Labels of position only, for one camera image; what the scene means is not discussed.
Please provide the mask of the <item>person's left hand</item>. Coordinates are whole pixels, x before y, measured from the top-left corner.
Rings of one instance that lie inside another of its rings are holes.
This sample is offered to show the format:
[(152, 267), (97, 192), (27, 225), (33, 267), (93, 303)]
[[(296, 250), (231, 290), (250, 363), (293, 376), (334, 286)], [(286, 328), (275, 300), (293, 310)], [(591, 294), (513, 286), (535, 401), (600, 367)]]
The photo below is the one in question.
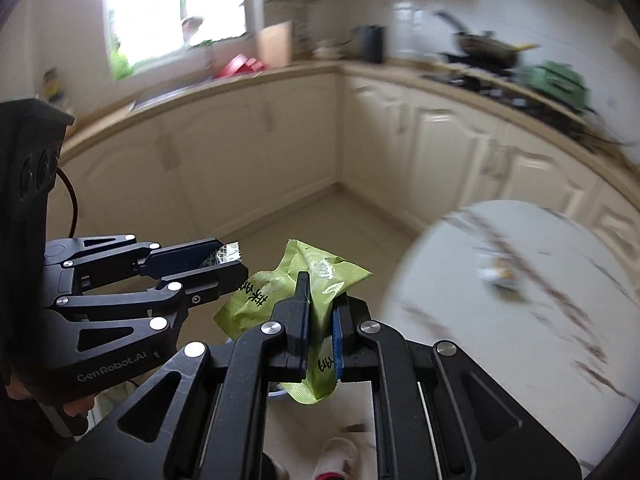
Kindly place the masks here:
[(61, 399), (51, 396), (42, 396), (41, 394), (33, 394), (18, 377), (13, 374), (9, 378), (9, 382), (4, 386), (6, 394), (12, 400), (23, 401), (35, 399), (43, 404), (51, 406), (59, 406), (63, 412), (70, 417), (78, 415), (87, 415), (96, 405), (96, 393), (88, 396), (75, 396), (70, 402), (63, 403)]

